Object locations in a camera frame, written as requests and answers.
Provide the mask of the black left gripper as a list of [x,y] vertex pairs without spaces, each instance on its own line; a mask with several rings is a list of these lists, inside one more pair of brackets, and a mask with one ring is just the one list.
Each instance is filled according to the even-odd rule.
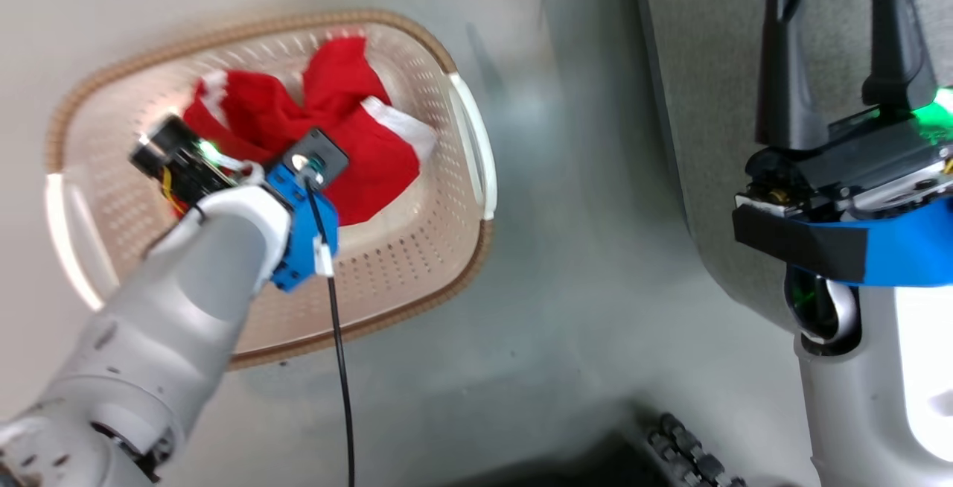
[[237,185],[248,174],[245,162],[222,154],[177,114],[160,118],[138,137],[130,164],[157,182],[176,217],[184,217],[201,199]]

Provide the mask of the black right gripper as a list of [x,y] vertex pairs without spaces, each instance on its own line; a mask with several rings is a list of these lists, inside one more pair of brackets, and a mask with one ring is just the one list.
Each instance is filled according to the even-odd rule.
[[915,0],[871,0],[870,74],[861,87],[868,106],[915,110],[843,118],[831,124],[827,145],[801,42],[803,10],[803,0],[765,0],[756,140],[776,148],[749,158],[750,182],[736,206],[830,223],[844,213],[895,217],[950,198],[952,92],[938,90]]

